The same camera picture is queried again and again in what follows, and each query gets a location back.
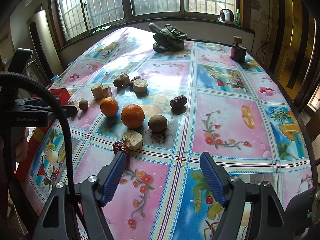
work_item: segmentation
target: brown round fruit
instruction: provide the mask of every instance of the brown round fruit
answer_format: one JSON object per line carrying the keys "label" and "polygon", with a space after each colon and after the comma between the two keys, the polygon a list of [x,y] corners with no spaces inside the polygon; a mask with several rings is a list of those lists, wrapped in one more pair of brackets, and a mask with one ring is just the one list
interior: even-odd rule
{"label": "brown round fruit", "polygon": [[113,117],[118,113],[119,106],[113,98],[105,98],[100,103],[101,112],[107,117]]}
{"label": "brown round fruit", "polygon": [[135,129],[142,125],[144,121],[144,112],[140,106],[127,105],[121,113],[121,121],[129,129]]}
{"label": "brown round fruit", "polygon": [[159,133],[167,128],[168,121],[163,115],[157,114],[150,118],[148,125],[152,132]]}
{"label": "brown round fruit", "polygon": [[121,78],[115,78],[115,80],[113,81],[113,84],[115,87],[120,88],[123,86],[123,81]]}
{"label": "brown round fruit", "polygon": [[89,103],[86,99],[81,99],[81,101],[79,102],[79,108],[82,110],[82,111],[85,111],[88,109],[88,106],[89,106]]}

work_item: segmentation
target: floral tablecloth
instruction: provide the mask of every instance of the floral tablecloth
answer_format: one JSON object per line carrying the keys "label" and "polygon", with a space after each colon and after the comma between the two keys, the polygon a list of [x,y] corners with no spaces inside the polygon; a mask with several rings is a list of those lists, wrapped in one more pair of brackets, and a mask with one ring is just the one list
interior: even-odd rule
{"label": "floral tablecloth", "polygon": [[[273,185],[284,208],[312,185],[306,145],[297,120],[277,85],[247,54],[244,64],[230,59],[230,47],[186,41],[179,52],[153,51],[152,33],[122,28],[84,52],[52,88],[67,88],[71,100],[89,101],[86,112],[69,119],[75,183],[97,174],[114,157],[112,144],[127,128],[120,119],[128,104],[145,113],[143,147],[131,151],[127,169],[111,203],[103,212],[116,240],[211,239],[223,208],[214,201],[200,170],[208,151],[230,175],[245,182]],[[116,89],[114,78],[148,81],[146,93],[126,86]],[[100,111],[91,86],[112,88],[119,104],[114,118]],[[185,95],[186,107],[172,111],[170,100]],[[148,120],[161,114],[168,120],[164,134],[153,135]],[[59,157],[46,155],[48,149]],[[66,181],[64,141],[55,121],[38,148],[23,185],[33,208],[40,212],[52,185]],[[245,205],[239,230],[243,239],[250,204]],[[87,239],[80,226],[83,239]]]}

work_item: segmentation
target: cut rice cake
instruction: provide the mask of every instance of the cut rice cake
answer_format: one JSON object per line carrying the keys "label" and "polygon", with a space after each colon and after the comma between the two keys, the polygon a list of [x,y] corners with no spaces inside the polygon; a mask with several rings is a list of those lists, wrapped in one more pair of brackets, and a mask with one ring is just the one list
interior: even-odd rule
{"label": "cut rice cake", "polygon": [[79,111],[79,102],[77,100],[70,101],[68,106],[75,106],[77,108],[77,112]]}
{"label": "cut rice cake", "polygon": [[133,82],[133,91],[143,93],[147,90],[148,82],[145,79],[139,78]]}
{"label": "cut rice cake", "polygon": [[103,90],[103,96],[104,96],[105,98],[111,97],[111,95],[112,95],[111,87],[109,87],[109,86],[103,86],[102,90]]}
{"label": "cut rice cake", "polygon": [[129,150],[135,151],[142,146],[142,135],[134,130],[125,132],[122,140]]}
{"label": "cut rice cake", "polygon": [[120,78],[122,79],[124,86],[126,86],[127,84],[129,84],[130,78],[129,78],[129,76],[127,75],[127,73],[121,73],[121,74],[120,74]]}
{"label": "cut rice cake", "polygon": [[98,84],[94,84],[91,87],[91,92],[94,96],[95,99],[100,99],[103,98],[103,89],[102,89],[102,84],[98,83]]}

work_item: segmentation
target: window sill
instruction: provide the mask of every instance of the window sill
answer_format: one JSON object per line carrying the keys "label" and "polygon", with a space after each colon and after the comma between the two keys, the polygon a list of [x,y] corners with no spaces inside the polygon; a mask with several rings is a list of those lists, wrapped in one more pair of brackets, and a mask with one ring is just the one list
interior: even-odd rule
{"label": "window sill", "polygon": [[[236,25],[230,25],[230,24],[227,24],[227,23],[222,23],[222,22],[219,22],[219,21],[214,21],[214,20],[207,20],[207,19],[198,19],[198,18],[188,18],[188,17],[161,17],[161,18],[152,18],[152,19],[143,19],[143,20],[138,20],[138,21],[131,21],[131,22],[125,22],[125,23],[118,23],[118,24],[113,24],[111,25],[109,28],[108,28],[108,31],[109,30],[116,30],[116,29],[119,29],[119,28],[123,28],[123,27],[126,27],[128,25],[131,25],[131,24],[136,24],[136,23],[144,23],[144,22],[157,22],[157,21],[163,21],[163,20],[174,20],[174,21],[195,21],[195,22],[208,22],[208,23],[212,23],[212,24],[218,24],[218,25],[224,25],[224,26],[228,26],[228,27],[231,27],[231,28],[235,28],[235,29],[238,29],[238,30],[242,30],[242,31],[245,31],[245,32],[248,32],[248,33],[253,33],[254,34],[254,30],[251,30],[251,29],[248,29],[248,28],[245,28],[245,27],[240,27],[240,26],[236,26]],[[61,49],[57,50],[57,52],[63,50],[64,48],[72,45],[72,44],[75,44],[76,42],[78,41],[81,41],[85,38],[88,38],[90,36],[93,35],[93,32],[95,30],[97,30],[99,27],[97,28],[94,28],[94,29],[91,29],[91,33],[87,34],[87,35],[84,35],[82,36],[81,34],[79,36],[81,36],[79,39],[69,43],[69,44],[66,44],[64,47],[62,47]]]}

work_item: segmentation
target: hand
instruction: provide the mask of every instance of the hand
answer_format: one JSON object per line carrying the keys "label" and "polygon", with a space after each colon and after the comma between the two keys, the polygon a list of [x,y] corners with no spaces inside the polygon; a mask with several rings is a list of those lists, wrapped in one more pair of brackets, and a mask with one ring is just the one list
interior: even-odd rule
{"label": "hand", "polygon": [[[27,127],[21,137],[20,142],[16,146],[15,149],[15,155],[16,155],[16,162],[20,163],[23,162],[27,157],[27,151],[28,151],[28,135],[29,135],[29,128]],[[3,150],[4,148],[4,141],[2,137],[0,136],[0,150]]]}

